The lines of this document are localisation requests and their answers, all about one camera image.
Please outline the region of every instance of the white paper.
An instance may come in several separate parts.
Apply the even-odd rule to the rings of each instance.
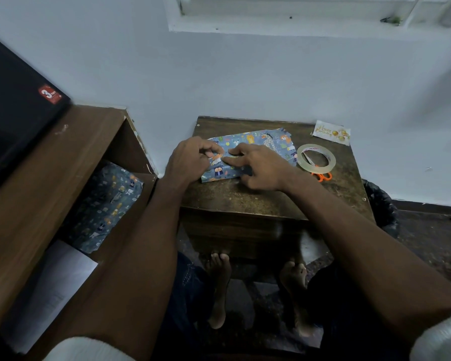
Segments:
[[[0,328],[12,350],[29,352],[96,266],[65,242],[48,248]]]
[[[348,146],[351,139],[351,130],[318,120],[314,127],[313,136]]]

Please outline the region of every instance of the baseboard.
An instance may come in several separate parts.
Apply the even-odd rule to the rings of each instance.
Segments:
[[[417,203],[415,201],[405,200],[392,200],[392,202],[399,210],[451,215],[451,206]]]

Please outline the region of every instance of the roll of tape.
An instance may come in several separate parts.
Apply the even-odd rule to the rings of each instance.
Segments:
[[[306,151],[314,151],[314,152],[321,153],[323,156],[325,156],[327,158],[327,162],[328,162],[327,166],[316,167],[316,166],[313,166],[312,164],[310,164],[309,162],[307,162],[306,158],[302,155],[302,153],[306,152]],[[301,166],[306,171],[309,171],[312,173],[325,174],[325,173],[331,172],[331,170],[336,165],[336,157],[334,157],[332,152],[327,148],[324,148],[317,144],[305,144],[305,145],[300,146],[297,149],[297,163],[299,163],[299,166]]]

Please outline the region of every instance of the bare foot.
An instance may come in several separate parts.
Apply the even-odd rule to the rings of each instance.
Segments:
[[[205,264],[205,271],[215,282],[214,306],[208,322],[211,328],[219,329],[226,321],[226,291],[232,272],[229,256],[213,253]]]
[[[313,325],[309,321],[306,309],[299,306],[299,299],[306,293],[306,267],[303,263],[286,262],[279,273],[282,285],[288,291],[294,306],[294,325],[299,334],[309,337],[313,332]]]

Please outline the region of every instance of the tiled floor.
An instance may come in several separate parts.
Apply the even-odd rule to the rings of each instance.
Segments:
[[[451,280],[451,216],[400,211],[399,220],[398,240]],[[178,239],[179,249],[200,263],[183,231]],[[309,263],[307,281],[331,262],[332,256],[326,254]],[[306,353],[309,346],[319,346],[321,329],[309,338],[294,331],[289,299],[270,269],[250,263],[232,265],[224,326],[219,330],[199,327],[207,350],[254,352],[268,348]]]

